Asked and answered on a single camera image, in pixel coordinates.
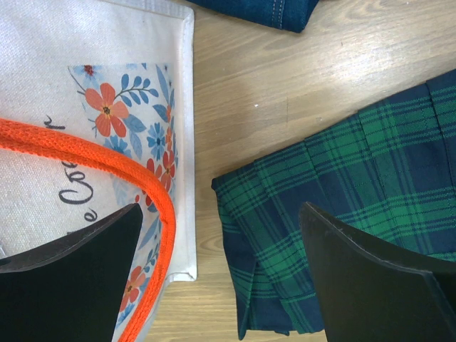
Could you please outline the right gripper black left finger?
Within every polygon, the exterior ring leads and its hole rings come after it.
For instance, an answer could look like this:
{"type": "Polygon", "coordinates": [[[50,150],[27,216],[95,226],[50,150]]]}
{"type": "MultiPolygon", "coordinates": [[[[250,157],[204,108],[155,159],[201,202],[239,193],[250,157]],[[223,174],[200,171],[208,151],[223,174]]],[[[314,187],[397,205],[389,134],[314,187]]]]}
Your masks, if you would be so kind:
{"type": "Polygon", "coordinates": [[[2,341],[111,341],[143,213],[100,221],[1,260],[2,341]]]}

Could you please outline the beige canvas tote bag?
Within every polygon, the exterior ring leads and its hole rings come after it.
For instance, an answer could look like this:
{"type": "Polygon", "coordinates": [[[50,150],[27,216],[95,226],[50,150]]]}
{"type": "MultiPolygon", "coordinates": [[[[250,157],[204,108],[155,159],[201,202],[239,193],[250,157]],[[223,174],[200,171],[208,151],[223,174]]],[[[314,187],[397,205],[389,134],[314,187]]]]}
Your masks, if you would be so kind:
{"type": "Polygon", "coordinates": [[[111,341],[197,278],[194,23],[171,1],[1,3],[1,260],[139,205],[111,341]]]}

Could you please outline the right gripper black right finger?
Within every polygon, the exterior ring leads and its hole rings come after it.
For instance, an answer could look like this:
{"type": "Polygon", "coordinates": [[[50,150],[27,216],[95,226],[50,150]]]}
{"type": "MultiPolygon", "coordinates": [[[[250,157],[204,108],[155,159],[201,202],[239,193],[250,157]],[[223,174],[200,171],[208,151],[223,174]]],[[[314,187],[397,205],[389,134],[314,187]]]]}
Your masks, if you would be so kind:
{"type": "Polygon", "coordinates": [[[455,340],[455,263],[397,247],[310,202],[299,219],[328,341],[455,340]]]}

